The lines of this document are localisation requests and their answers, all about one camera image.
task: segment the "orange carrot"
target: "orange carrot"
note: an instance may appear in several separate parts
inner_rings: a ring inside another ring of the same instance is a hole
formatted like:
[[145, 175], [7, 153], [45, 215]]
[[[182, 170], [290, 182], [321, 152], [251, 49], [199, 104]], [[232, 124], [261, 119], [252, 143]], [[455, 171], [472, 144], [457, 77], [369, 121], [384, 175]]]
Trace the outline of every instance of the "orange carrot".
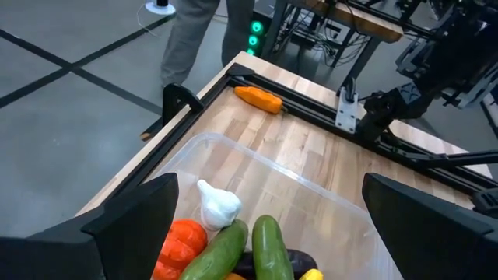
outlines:
[[236, 86], [235, 94], [245, 102], [269, 113], [282, 110], [282, 99], [253, 86]]

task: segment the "white cable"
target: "white cable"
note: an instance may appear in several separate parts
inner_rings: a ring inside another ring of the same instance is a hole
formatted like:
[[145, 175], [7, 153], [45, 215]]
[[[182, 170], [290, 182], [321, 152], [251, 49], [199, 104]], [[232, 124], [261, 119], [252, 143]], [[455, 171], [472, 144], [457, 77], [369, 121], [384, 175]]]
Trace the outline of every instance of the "white cable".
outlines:
[[140, 11], [143, 9], [143, 7], [146, 6], [146, 3], [144, 1], [144, 3], [140, 6], [139, 10], [137, 11], [137, 24], [143, 28], [144, 30], [146, 30], [150, 35], [154, 36], [154, 37], [159, 37], [159, 35], [155, 34], [153, 31], [151, 31], [150, 29], [148, 29], [147, 27], [143, 26], [142, 23], [140, 23]]

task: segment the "gray pants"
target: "gray pants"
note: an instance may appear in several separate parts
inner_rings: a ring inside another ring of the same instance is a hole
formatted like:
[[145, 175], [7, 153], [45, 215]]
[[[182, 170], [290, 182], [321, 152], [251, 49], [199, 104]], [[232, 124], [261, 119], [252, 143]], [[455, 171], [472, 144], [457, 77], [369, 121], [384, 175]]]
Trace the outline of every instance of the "gray pants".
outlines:
[[[163, 86], [181, 84], [194, 65], [205, 31], [219, 0], [178, 0], [176, 19], [161, 64]], [[222, 63], [227, 65], [247, 49], [254, 0], [226, 0], [228, 25], [222, 46]]]

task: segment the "black metal frame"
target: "black metal frame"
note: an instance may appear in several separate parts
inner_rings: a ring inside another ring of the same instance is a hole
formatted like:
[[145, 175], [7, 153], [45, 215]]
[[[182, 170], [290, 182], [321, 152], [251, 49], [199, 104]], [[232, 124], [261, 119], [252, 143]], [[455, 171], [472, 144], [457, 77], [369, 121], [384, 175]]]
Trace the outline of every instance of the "black metal frame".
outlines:
[[[393, 162], [406, 166], [442, 184], [446, 184], [457, 191], [472, 195], [475, 192], [498, 187], [498, 182], [493, 179], [459, 166], [461, 164], [472, 165], [482, 163], [482, 158], [479, 154], [437, 155], [402, 139], [397, 140], [395, 147], [384, 142], [382, 137], [376, 141], [367, 141], [359, 137], [358, 134], [347, 133], [335, 125], [336, 109], [313, 100], [271, 79], [265, 78], [262, 75], [256, 74], [249, 68], [234, 64], [200, 100], [196, 98], [192, 99], [191, 96], [180, 98], [181, 101], [189, 104], [191, 109], [161, 139], [160, 143], [146, 158], [126, 176], [107, 199], [119, 195], [125, 189], [135, 188], [146, 180], [150, 172], [180, 141], [227, 86], [257, 86], [258, 88], [272, 92], [282, 98], [288, 114], [292, 114], [319, 128], [341, 136]], [[176, 99], [185, 94], [191, 95], [185, 88], [175, 86], [170, 88], [170, 91], [165, 93], [165, 96], [173, 96], [171, 98]], [[494, 156], [495, 160], [498, 158], [496, 154], [487, 156]]]
[[406, 12], [403, 12], [400, 18], [379, 11], [378, 9], [371, 8], [368, 2], [362, 3], [362, 2], [349, 1], [349, 0], [338, 0], [338, 2], [344, 2], [345, 4], [349, 5], [351, 8], [369, 13], [372, 16], [376, 16], [379, 19], [383, 19], [389, 23], [399, 25], [400, 27], [403, 28], [403, 30], [413, 31], [421, 37], [431, 38], [431, 39], [435, 37], [434, 34], [431, 33], [430, 31], [409, 22], [409, 18], [410, 16], [412, 16], [417, 6], [421, 2], [420, 0], [413, 0], [412, 4], [409, 6], [409, 9]]

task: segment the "yellow vegetable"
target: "yellow vegetable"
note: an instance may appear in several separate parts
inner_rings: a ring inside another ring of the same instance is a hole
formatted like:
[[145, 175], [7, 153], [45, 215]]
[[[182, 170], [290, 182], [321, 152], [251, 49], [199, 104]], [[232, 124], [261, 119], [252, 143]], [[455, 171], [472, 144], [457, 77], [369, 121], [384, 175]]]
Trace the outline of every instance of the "yellow vegetable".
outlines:
[[235, 273], [230, 273], [226, 276], [225, 280], [246, 280], [244, 277], [236, 275]]
[[324, 280], [324, 275], [317, 269], [310, 269], [299, 280]]

